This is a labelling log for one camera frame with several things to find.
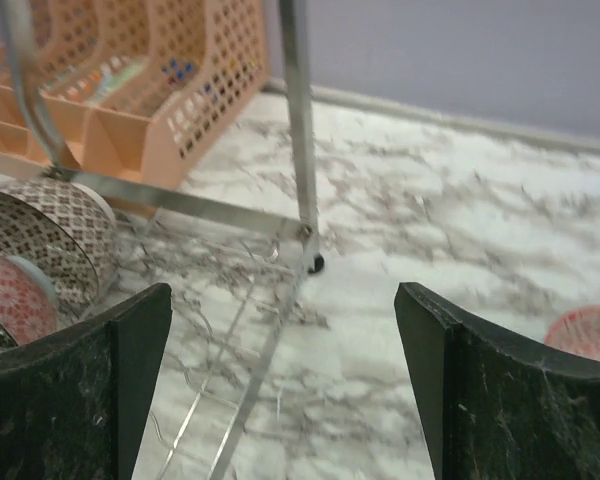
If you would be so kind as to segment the red geometric patterned bowl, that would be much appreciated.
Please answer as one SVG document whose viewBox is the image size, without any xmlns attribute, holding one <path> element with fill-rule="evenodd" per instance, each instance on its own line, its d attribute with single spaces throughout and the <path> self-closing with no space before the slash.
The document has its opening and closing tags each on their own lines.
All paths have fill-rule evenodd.
<svg viewBox="0 0 600 480">
<path fill-rule="evenodd" d="M 0 255 L 0 326 L 17 345 L 58 329 L 59 302 L 46 274 L 29 260 Z"/>
</svg>

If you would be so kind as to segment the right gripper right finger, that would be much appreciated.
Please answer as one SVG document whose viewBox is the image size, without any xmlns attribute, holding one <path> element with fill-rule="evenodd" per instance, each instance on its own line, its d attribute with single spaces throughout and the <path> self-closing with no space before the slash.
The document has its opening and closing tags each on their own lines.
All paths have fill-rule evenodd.
<svg viewBox="0 0 600 480">
<path fill-rule="evenodd" d="M 394 309 L 438 479 L 600 479 L 600 362 L 415 282 Z"/>
</svg>

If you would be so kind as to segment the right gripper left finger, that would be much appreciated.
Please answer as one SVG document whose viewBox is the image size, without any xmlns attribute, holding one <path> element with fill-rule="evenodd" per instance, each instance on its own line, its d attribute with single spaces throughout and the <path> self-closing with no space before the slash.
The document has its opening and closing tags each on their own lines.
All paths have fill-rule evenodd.
<svg viewBox="0 0 600 480">
<path fill-rule="evenodd" d="M 172 320 L 171 287 L 0 354 L 0 479 L 129 479 Z"/>
</svg>

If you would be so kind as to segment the brown floral patterned bowl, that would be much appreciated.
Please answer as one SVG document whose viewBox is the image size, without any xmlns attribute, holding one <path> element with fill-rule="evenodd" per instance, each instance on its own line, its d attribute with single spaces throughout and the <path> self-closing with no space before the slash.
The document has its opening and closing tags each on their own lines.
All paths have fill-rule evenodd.
<svg viewBox="0 0 600 480">
<path fill-rule="evenodd" d="M 115 218 L 86 188 L 50 178 L 0 183 L 0 254 L 43 271 L 60 299 L 96 301 L 114 269 Z"/>
</svg>

